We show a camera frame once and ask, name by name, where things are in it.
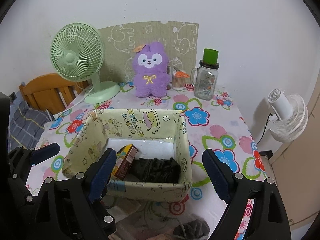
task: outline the cartoon drawing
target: cartoon drawing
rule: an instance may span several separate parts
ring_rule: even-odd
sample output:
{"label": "cartoon drawing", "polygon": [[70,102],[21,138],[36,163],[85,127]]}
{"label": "cartoon drawing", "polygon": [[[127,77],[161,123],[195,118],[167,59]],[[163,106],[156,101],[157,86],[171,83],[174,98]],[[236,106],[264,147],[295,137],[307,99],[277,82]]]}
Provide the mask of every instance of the cartoon drawing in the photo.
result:
{"label": "cartoon drawing", "polygon": [[146,30],[146,33],[149,34],[152,32],[152,26],[149,24],[146,27],[143,27]]}
{"label": "cartoon drawing", "polygon": [[112,42],[115,48],[125,53],[130,53],[134,49],[134,29],[116,25],[111,29],[111,37],[108,41]]}
{"label": "cartoon drawing", "polygon": [[122,126],[116,125],[115,119],[109,119],[109,121],[103,125],[106,130],[109,130],[109,133],[116,134],[117,136],[122,136]]}
{"label": "cartoon drawing", "polygon": [[83,136],[81,136],[80,138],[76,137],[72,144],[78,147],[78,143],[82,142],[82,140],[83,140]]}
{"label": "cartoon drawing", "polygon": [[168,65],[170,66],[171,70],[173,70],[174,67],[183,70],[182,61],[178,57],[175,57],[173,60],[170,60]]}
{"label": "cartoon drawing", "polygon": [[159,38],[158,41],[163,44],[164,48],[167,47],[167,41],[164,38]]}
{"label": "cartoon drawing", "polygon": [[92,119],[92,121],[94,122],[95,120],[99,119],[98,114],[94,111],[90,114],[90,117]]}
{"label": "cartoon drawing", "polygon": [[96,161],[100,156],[102,150],[101,143],[102,142],[100,141],[97,144],[92,145],[92,147],[90,147],[88,150],[88,153],[93,161]]}
{"label": "cartoon drawing", "polygon": [[146,126],[151,129],[152,127],[160,128],[160,121],[158,115],[154,109],[151,109],[150,112],[142,113],[143,120]]}
{"label": "cartoon drawing", "polygon": [[183,173],[186,173],[187,171],[187,160],[185,158],[181,160],[181,170]]}
{"label": "cartoon drawing", "polygon": [[108,80],[113,80],[114,76],[115,76],[115,72],[112,68],[107,68],[107,72],[108,72]]}
{"label": "cartoon drawing", "polygon": [[134,78],[134,71],[132,69],[132,57],[130,57],[125,61],[124,72],[125,72],[124,80],[126,82],[132,82]]}
{"label": "cartoon drawing", "polygon": [[163,117],[163,121],[168,122],[169,120],[170,120],[170,119],[169,119],[169,116],[168,116],[168,115]]}
{"label": "cartoon drawing", "polygon": [[125,157],[126,155],[127,155],[127,153],[124,152],[124,151],[117,153],[117,160],[118,160],[118,159],[124,159],[124,157]]}
{"label": "cartoon drawing", "polygon": [[177,39],[174,40],[174,47],[180,54],[185,55],[188,51],[196,48],[197,25],[182,23],[177,32]]}
{"label": "cartoon drawing", "polygon": [[82,126],[81,130],[78,132],[77,137],[73,141],[73,145],[78,147],[78,143],[82,142],[83,136],[87,133],[87,127],[89,123],[85,122],[84,125]]}

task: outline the purple plush toy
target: purple plush toy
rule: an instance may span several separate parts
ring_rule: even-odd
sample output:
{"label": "purple plush toy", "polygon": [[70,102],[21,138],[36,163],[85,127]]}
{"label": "purple plush toy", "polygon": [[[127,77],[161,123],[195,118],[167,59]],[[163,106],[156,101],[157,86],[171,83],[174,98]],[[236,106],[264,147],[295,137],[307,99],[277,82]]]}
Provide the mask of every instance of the purple plush toy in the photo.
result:
{"label": "purple plush toy", "polygon": [[160,42],[152,42],[137,53],[132,62],[136,75],[133,84],[139,98],[153,95],[161,98],[167,95],[170,76],[167,74],[169,60]]}

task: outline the jar handle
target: jar handle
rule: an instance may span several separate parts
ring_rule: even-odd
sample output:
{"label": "jar handle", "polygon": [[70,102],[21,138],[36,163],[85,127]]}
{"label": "jar handle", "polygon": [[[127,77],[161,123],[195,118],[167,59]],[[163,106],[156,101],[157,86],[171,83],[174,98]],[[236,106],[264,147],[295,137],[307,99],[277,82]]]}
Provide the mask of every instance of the jar handle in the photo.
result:
{"label": "jar handle", "polygon": [[194,86],[195,85],[195,83],[194,83],[194,80],[195,80],[195,71],[197,70],[197,68],[195,67],[195,68],[193,68],[192,70],[191,70],[191,74],[190,74],[190,83]]}

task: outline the floral tablecloth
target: floral tablecloth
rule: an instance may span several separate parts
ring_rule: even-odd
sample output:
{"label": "floral tablecloth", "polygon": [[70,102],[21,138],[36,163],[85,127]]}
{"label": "floral tablecloth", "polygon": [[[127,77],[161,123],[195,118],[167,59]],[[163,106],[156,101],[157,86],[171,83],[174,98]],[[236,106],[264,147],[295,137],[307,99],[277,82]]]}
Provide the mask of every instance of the floral tablecloth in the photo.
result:
{"label": "floral tablecloth", "polygon": [[[64,112],[57,121],[46,124],[36,148],[56,142],[60,145],[60,153],[31,168],[27,180],[30,192],[37,195],[42,182],[49,176],[56,180],[66,179],[61,173],[63,159],[76,133],[81,130],[84,121],[93,110],[107,108],[183,110],[193,175],[189,194],[179,203],[142,202],[139,210],[123,221],[128,228],[131,227],[128,230],[135,239],[146,239],[155,232],[166,232],[177,226],[175,220],[164,219],[166,216],[179,218],[182,223],[201,217],[208,223],[212,233],[223,215],[226,204],[218,198],[205,172],[202,152],[211,148],[233,172],[241,172],[248,179],[264,180],[267,177],[257,146],[232,97],[225,88],[218,88],[211,101],[200,100],[193,94],[194,87],[186,84],[182,91],[168,90],[168,95],[164,98],[137,98],[132,83],[121,83],[120,87],[119,94],[111,100],[96,105],[79,103]],[[79,102],[83,96],[79,95],[70,106]],[[248,200],[236,240],[243,238],[252,205],[252,200]]]}

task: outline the cake illustration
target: cake illustration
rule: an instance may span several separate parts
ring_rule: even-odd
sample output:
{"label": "cake illustration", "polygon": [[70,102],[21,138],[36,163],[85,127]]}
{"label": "cake illustration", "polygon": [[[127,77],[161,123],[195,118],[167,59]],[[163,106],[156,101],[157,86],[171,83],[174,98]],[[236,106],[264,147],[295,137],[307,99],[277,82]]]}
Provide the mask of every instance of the cake illustration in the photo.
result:
{"label": "cake illustration", "polygon": [[154,109],[151,109],[150,112],[143,112],[142,117],[149,129],[152,127],[160,128],[160,121]]}

